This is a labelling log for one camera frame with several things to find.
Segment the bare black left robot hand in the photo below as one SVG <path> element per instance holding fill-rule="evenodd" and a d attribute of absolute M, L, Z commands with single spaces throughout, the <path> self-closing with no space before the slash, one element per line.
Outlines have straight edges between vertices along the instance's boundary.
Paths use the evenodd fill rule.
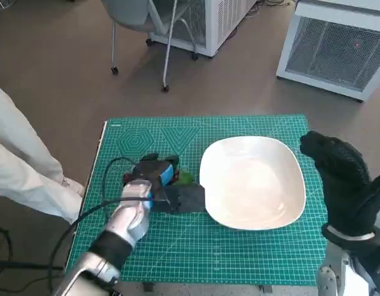
<path fill-rule="evenodd" d="M 147 179 L 150 182 L 159 181 L 163 186 L 171 185 L 179 179 L 179 160 L 178 155 L 159 158 L 156 152 L 146 154 L 134 166 L 132 172 L 123 175 L 123 184 L 136 179 Z"/>

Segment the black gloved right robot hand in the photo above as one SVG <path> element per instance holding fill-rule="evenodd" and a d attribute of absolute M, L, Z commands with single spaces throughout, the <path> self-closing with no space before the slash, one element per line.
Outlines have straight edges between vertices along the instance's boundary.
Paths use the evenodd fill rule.
<path fill-rule="evenodd" d="M 300 151 L 313 159 L 321 177 L 328 225 L 350 237 L 371 233 L 380 211 L 380 175 L 371 179 L 362 154 L 316 131 L 300 138 Z"/>

